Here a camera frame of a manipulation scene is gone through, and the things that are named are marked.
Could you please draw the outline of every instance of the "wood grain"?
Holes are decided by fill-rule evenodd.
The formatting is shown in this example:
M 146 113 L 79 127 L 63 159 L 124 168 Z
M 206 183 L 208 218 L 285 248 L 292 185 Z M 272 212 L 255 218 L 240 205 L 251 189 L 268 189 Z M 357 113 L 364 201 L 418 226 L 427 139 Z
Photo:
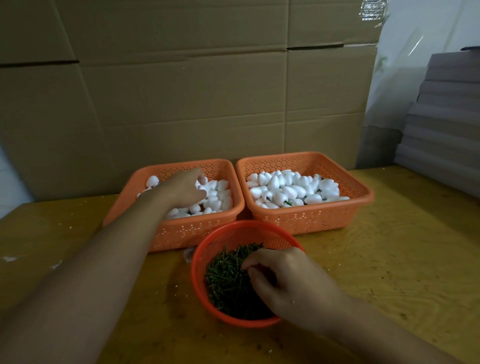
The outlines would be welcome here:
M 348 293 L 467 363 L 480 362 L 480 206 L 401 167 L 353 172 L 376 194 L 345 229 L 298 236 Z M 99 229 L 115 196 L 22 205 L 0 221 L 0 315 Z M 194 295 L 182 251 L 149 254 L 100 363 L 352 363 L 288 323 L 227 326 Z

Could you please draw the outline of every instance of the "stack of foam boards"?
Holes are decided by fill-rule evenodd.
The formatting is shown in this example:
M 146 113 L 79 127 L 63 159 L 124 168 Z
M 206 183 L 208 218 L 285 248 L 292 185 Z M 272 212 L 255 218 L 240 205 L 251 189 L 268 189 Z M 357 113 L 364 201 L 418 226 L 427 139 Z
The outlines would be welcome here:
M 118 192 L 185 160 L 355 165 L 383 1 L 7 3 L 0 142 L 36 199 Z
M 432 55 L 395 162 L 480 197 L 480 51 Z

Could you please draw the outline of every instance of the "shiny tape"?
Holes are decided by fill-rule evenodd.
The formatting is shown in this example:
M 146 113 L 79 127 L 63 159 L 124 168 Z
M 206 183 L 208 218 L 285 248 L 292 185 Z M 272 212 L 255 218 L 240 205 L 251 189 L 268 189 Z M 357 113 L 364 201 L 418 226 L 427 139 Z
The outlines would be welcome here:
M 363 0 L 360 14 L 362 20 L 384 20 L 387 0 Z

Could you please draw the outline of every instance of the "basket rim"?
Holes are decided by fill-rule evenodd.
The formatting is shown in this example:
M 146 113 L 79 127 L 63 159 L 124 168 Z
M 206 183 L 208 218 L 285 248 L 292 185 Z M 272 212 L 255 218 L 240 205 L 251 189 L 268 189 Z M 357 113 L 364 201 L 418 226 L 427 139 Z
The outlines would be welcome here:
M 279 236 L 281 236 L 283 239 L 285 239 L 292 247 L 297 247 L 301 249 L 303 252 L 305 252 L 305 249 L 303 249 L 302 245 L 297 241 L 297 239 L 294 238 L 292 234 L 290 234 L 288 231 L 285 229 L 271 224 L 269 222 L 264 222 L 264 221 L 258 221 L 258 220 L 239 220 L 239 221 L 233 221 L 229 222 L 225 225 L 222 225 L 212 232 L 210 232 L 208 235 L 206 235 L 203 240 L 198 244 L 197 249 L 195 250 L 195 253 L 193 254 L 192 258 L 192 267 L 190 269 L 190 276 L 192 279 L 192 286 L 193 289 L 195 290 L 195 294 L 197 295 L 198 299 L 202 303 L 202 305 L 215 317 L 219 318 L 220 320 L 242 328 L 265 328 L 271 325 L 274 325 L 278 322 L 280 322 L 282 319 L 278 316 L 273 316 L 271 318 L 267 318 L 264 320 L 242 320 L 239 318 L 234 318 L 231 316 L 228 316 L 220 311 L 218 311 L 215 306 L 213 306 L 210 301 L 205 298 L 202 293 L 200 292 L 200 285 L 203 284 L 203 282 L 198 282 L 197 281 L 197 276 L 196 276 L 196 270 L 197 270 L 197 265 L 198 261 L 200 260 L 200 257 L 202 256 L 203 252 L 207 248 L 207 246 L 216 238 L 220 237 L 223 235 L 225 232 L 233 230 L 233 229 L 238 229 L 238 228 L 262 228 L 265 230 L 272 231 Z
M 312 211 L 317 211 L 319 208 L 322 210 L 325 209 L 332 209 L 338 206 L 342 207 L 348 207 L 348 206 L 361 206 L 361 205 L 366 205 L 369 204 L 374 200 L 374 192 L 373 190 L 363 184 L 361 181 L 359 181 L 355 176 L 353 176 L 349 171 L 347 171 L 345 168 L 340 166 L 338 163 L 336 163 L 334 160 L 329 158 L 327 155 L 319 152 L 296 152 L 296 153 L 282 153 L 282 154 L 271 154 L 271 155 L 266 155 L 266 156 L 255 156 L 255 157 L 246 157 L 239 159 L 237 163 L 235 164 L 235 170 L 237 171 L 237 177 L 240 183 L 240 187 L 242 188 L 243 192 L 243 198 L 245 199 L 245 203 L 247 204 L 247 207 L 250 209 L 250 211 L 254 214 L 264 214 L 270 217 L 273 216 L 278 216 L 279 213 L 284 213 L 283 209 L 275 208 L 275 209 L 269 209 L 269 208 L 263 208 L 260 206 L 257 206 L 255 201 L 253 200 L 252 196 L 250 195 L 250 189 L 247 186 L 246 180 L 242 177 L 241 173 L 241 165 L 244 163 L 248 163 L 251 161 L 257 161 L 261 160 L 263 158 L 285 158 L 286 156 L 301 156 L 301 155 L 318 155 L 326 158 L 329 162 L 333 163 L 335 167 L 341 169 L 343 172 L 345 172 L 351 179 L 353 179 L 355 182 L 360 184 L 363 188 L 367 190 L 367 194 L 362 197 L 355 197 L 351 198 L 349 200 L 343 200 L 343 201 L 334 201 L 334 202 L 329 202 L 326 205 L 323 204 L 313 204 L 313 205 L 303 205 L 303 206 L 293 206 L 289 207 L 286 209 L 288 213 L 290 212 L 312 212 Z
M 245 198 L 243 196 L 243 190 L 241 189 L 241 186 L 240 186 L 240 183 L 239 183 L 239 179 L 238 179 L 238 176 L 237 176 L 237 173 L 236 173 L 236 170 L 235 170 L 235 167 L 233 166 L 233 163 L 230 162 L 228 159 L 221 159 L 221 158 L 214 158 L 214 159 L 201 159 L 201 160 L 192 160 L 192 161 L 187 161 L 187 162 L 179 162 L 179 163 L 165 163 L 165 164 L 153 164 L 153 165 L 150 165 L 150 166 L 145 166 L 145 167 L 142 167 L 142 168 L 139 168 L 137 169 L 135 172 L 132 173 L 132 175 L 130 176 L 130 178 L 128 179 L 127 183 L 124 185 L 124 187 L 122 188 L 122 191 L 119 193 L 119 195 L 117 196 L 117 199 L 115 200 L 115 202 L 113 203 L 113 205 L 111 206 L 110 210 L 108 211 L 107 215 L 105 216 L 105 218 L 103 219 L 102 221 L 102 226 L 105 227 L 107 226 L 108 224 L 112 223 L 114 220 L 116 220 L 120 215 L 116 216 L 116 217 L 112 217 L 112 214 L 113 214 L 113 211 L 116 210 L 116 207 L 117 205 L 120 203 L 120 200 L 126 195 L 126 192 L 125 192 L 125 187 L 140 173 L 143 173 L 146 169 L 150 169 L 152 167 L 162 167 L 164 169 L 166 168 L 169 168 L 169 167 L 176 167 L 178 168 L 179 166 L 182 167 L 182 166 L 190 166 L 192 163 L 195 163 L 195 164 L 209 164 L 209 163 L 227 163 L 228 165 L 228 169 L 230 171 L 230 173 L 232 173 L 232 179 L 233 179 L 233 183 L 235 184 L 235 188 L 237 189 L 237 191 L 239 191 L 238 195 L 239 195 L 239 200 L 238 200 L 238 203 L 237 205 L 235 205 L 234 207 L 232 207 L 230 210 L 228 211 L 222 211 L 222 212 L 217 212 L 215 213 L 213 216 L 215 216 L 215 218 L 228 218 L 228 217 L 231 217 L 233 215 L 238 215 L 240 212 L 242 212 L 242 210 L 245 208 Z M 162 222 L 160 223 L 160 226 L 175 226 L 175 225 L 181 225 L 181 224 L 184 224 L 186 223 L 187 221 L 191 221 L 192 223 L 195 223 L 197 221 L 203 221 L 205 219 L 205 216 L 204 215 L 199 215 L 199 216 L 190 216 L 190 217 L 185 217 L 185 218 L 176 218 L 176 219 L 172 219 L 172 220 L 162 220 Z

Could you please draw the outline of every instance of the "person's left hand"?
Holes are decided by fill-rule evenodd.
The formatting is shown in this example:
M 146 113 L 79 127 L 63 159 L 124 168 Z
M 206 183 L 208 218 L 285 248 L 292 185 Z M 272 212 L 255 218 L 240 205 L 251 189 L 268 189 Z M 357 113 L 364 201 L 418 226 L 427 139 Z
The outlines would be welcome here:
M 153 198 L 162 196 L 162 203 L 168 204 L 170 208 L 190 207 L 206 197 L 206 191 L 197 190 L 195 186 L 197 180 L 200 184 L 205 184 L 205 176 L 201 168 L 182 170 L 143 194 L 146 195 L 145 197 L 150 195 Z

